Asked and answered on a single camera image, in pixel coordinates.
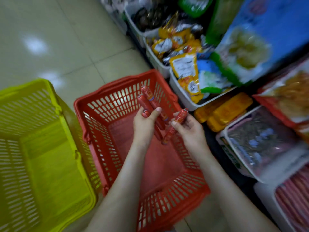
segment large blue food bag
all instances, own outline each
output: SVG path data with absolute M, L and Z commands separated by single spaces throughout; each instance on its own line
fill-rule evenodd
M 211 59 L 241 86 L 307 42 L 309 0 L 245 0 Z

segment sausage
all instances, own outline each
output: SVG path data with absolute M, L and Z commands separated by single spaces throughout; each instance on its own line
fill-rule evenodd
M 137 96 L 137 101 L 144 108 L 144 110 L 147 110 L 150 113 L 153 112 L 154 109 L 152 108 L 149 101 L 147 100 L 147 98 L 145 98 L 144 95 L 139 94 Z M 165 130 L 165 124 L 159 117 L 157 118 L 155 123 L 161 130 Z
M 155 98 L 153 92 L 146 86 L 143 85 L 141 87 L 141 92 L 145 95 L 145 97 L 147 98 L 147 100 L 150 102 L 150 104 L 152 105 L 153 109 L 156 109 L 157 107 L 160 106 L 159 102 L 157 101 L 157 99 Z M 160 113 L 160 118 L 163 120 L 163 122 L 165 124 L 168 124 L 168 115 L 165 113 L 165 111 L 162 109 L 161 113 Z
M 187 108 L 182 109 L 182 110 L 180 110 L 180 112 L 176 116 L 175 121 L 177 123 L 182 124 L 184 119 L 187 117 L 187 115 L 188 115 L 188 109 Z M 165 134 L 165 136 L 164 136 L 164 138 L 163 138 L 161 143 L 163 145 L 166 145 L 168 143 L 168 141 L 172 138 L 172 136 L 174 135 L 175 132 L 176 132 L 175 128 L 173 126 L 170 126 L 167 129 L 166 134 Z
M 147 110 L 144 110 L 144 112 L 142 113 L 142 116 L 144 118 L 148 118 L 150 116 L 150 112 Z M 162 134 L 156 125 L 154 125 L 154 135 L 159 140 L 159 142 L 162 141 Z

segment person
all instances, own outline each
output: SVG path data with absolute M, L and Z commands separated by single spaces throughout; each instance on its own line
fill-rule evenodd
M 142 112 L 143 108 L 140 108 L 134 117 L 133 142 L 123 167 L 86 232 L 136 231 L 145 155 L 161 108 L 155 109 L 148 118 L 142 117 Z M 200 165 L 232 231 L 280 231 L 225 173 L 208 148 L 202 125 L 193 116 L 188 114 L 184 125 L 173 120 L 171 125 L 182 136 L 192 159 Z

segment red shopping basket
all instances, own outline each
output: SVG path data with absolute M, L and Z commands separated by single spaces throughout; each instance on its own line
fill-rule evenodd
M 177 97 L 157 70 L 127 76 L 78 98 L 74 108 L 100 175 L 103 194 L 114 183 L 133 141 L 137 95 L 147 85 L 172 118 L 181 108 Z M 141 183 L 138 231 L 169 228 L 201 203 L 210 190 L 183 140 L 174 135 L 168 145 L 153 137 Z

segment shopping basket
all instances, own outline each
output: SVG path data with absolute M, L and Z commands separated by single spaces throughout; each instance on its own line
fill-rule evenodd
M 147 85 L 171 118 L 180 110 L 177 97 L 157 70 L 127 76 L 78 98 L 74 108 L 100 175 L 103 193 L 114 183 L 133 140 L 137 95 Z M 148 149 L 141 183 L 138 231 L 170 228 L 210 190 L 179 135 L 167 146 L 155 137 Z
M 62 231 L 101 190 L 75 113 L 40 79 L 0 91 L 0 231 Z

